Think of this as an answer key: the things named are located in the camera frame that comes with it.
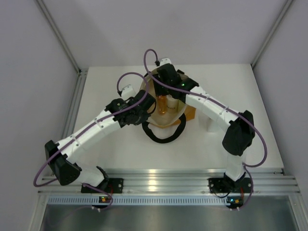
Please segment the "orange bottle pink cap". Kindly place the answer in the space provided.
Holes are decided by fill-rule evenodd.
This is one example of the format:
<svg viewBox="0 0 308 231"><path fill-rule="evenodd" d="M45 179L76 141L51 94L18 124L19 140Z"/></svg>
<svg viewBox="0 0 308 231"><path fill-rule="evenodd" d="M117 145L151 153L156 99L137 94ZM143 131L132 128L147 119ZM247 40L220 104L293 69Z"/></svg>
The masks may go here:
<svg viewBox="0 0 308 231"><path fill-rule="evenodd" d="M158 103L158 113L160 115L164 115L167 112L167 96L159 95L157 97L157 103Z"/></svg>

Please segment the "tan canvas tote bag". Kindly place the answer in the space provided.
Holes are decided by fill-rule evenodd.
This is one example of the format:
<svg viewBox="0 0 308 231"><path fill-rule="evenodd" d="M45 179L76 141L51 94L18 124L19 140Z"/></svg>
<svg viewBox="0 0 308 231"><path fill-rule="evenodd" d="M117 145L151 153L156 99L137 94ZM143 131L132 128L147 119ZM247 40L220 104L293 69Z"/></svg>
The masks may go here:
<svg viewBox="0 0 308 231"><path fill-rule="evenodd" d="M145 75L146 82L149 84L149 94L151 94L155 98L155 110L147 119L147 121L142 123L142 129L145 132L145 134L154 142L165 144L176 140L182 134L182 132L186 127L186 122L193 120L195 118L196 109L192 106L185 104L185 100L178 100L179 105L177 114L171 115L168 112L166 112L164 115L160 115L158 113L157 97L154 91L154 81L156 82L158 81L154 79L154 74L157 74L156 69L151 71L152 74L151 77L148 74ZM180 89L191 90L195 86L198 86L198 84L187 76L187 78L182 81ZM159 138L149 128L150 124L161 129L166 129L175 125L177 126L177 128L175 132L169 137Z"/></svg>

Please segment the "beige bottle beige cap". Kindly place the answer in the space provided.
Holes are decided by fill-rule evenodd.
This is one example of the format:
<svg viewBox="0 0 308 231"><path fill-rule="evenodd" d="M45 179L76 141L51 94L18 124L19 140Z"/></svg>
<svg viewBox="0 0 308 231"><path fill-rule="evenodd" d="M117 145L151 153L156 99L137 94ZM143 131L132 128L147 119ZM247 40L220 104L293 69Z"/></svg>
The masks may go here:
<svg viewBox="0 0 308 231"><path fill-rule="evenodd" d="M171 115L178 113L178 99L174 99L171 95L167 96L167 112Z"/></svg>

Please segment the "clear bottle black cap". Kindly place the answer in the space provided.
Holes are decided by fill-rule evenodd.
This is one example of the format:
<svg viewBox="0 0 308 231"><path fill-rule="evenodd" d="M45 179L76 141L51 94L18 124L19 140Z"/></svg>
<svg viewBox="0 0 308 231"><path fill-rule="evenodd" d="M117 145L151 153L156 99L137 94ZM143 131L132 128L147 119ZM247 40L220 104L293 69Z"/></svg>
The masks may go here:
<svg viewBox="0 0 308 231"><path fill-rule="evenodd" d="M218 127L217 123L213 119L208 118L207 122L206 122L207 132L216 133L216 132L218 132L218 129L219 129L219 127Z"/></svg>

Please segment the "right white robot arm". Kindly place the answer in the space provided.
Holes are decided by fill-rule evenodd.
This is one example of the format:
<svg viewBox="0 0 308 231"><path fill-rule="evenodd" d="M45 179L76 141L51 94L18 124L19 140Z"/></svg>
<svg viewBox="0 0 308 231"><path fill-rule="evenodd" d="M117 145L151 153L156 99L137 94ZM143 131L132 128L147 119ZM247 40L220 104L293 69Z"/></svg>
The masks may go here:
<svg viewBox="0 0 308 231"><path fill-rule="evenodd" d="M201 111L225 132L222 146L229 156L224 173L224 186L229 191L237 190L245 176L244 152L256 135L251 127L254 124L252 113L247 110L243 113L230 110L206 93L196 81L181 77L172 64L156 68L153 81L160 82L159 86L174 99Z"/></svg>

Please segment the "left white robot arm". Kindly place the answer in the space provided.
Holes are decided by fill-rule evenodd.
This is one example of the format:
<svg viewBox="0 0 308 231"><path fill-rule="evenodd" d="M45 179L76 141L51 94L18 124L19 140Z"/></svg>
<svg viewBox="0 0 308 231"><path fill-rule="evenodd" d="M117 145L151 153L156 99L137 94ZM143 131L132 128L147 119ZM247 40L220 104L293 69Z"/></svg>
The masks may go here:
<svg viewBox="0 0 308 231"><path fill-rule="evenodd" d="M126 100L112 100L98 116L79 131L58 142L45 144L49 166L62 186L73 182L91 185L102 193L108 189L109 178L99 166L88 167L81 162L89 148L110 133L126 125L139 125L151 115L156 106L155 98L144 90Z"/></svg>

